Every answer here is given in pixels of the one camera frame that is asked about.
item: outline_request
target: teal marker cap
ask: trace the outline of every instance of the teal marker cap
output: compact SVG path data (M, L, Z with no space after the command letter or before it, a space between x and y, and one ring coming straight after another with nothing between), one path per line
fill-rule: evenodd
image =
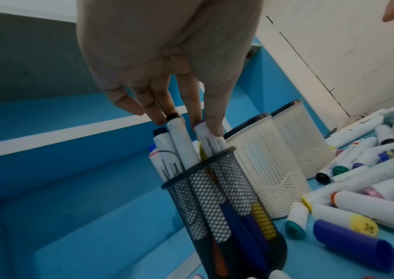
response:
M300 240L306 236L306 232L297 223L293 221L286 222L286 234L289 238Z
M342 173L348 172L349 169L342 165L337 165L333 168L333 176L340 175Z

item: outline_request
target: mesh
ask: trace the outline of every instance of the mesh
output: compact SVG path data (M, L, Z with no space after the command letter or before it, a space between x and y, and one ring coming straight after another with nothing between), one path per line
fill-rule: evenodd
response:
M234 156L235 148L221 152L187 170L165 184L192 239L209 279L264 279L282 268L287 247L271 218L264 210L249 180ZM232 227L232 218L240 220L240 229L250 232L253 220L269 251L263 257L264 272L251 268L245 260Z
M238 164L272 218L286 217L292 202L310 191L271 117L238 132L227 143L236 147Z
M273 118L306 179L314 178L334 155L302 103Z

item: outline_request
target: black mesh pen holder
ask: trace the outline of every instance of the black mesh pen holder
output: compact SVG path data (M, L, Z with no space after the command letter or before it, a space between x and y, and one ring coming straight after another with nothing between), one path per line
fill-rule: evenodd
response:
M208 279L267 279L287 245L228 148L166 182Z

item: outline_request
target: blue table surface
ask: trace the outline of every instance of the blue table surface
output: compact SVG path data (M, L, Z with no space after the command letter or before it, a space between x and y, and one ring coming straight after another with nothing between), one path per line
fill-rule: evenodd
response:
M312 190L321 186L315 179L309 180L309 185ZM309 217L304 240L287 238L284 230L285 222L285 219L281 219L275 221L275 225L287 242L287 260L283 271L292 279L361 279L365 276L373 276L376 279L394 278L394 271L390 273L379 272L351 258L328 250L313 235L314 219L312 216ZM377 237L388 241L394 247L394 230L381 227ZM208 278L202 265L188 279L192 279L195 274L200 274L205 279Z

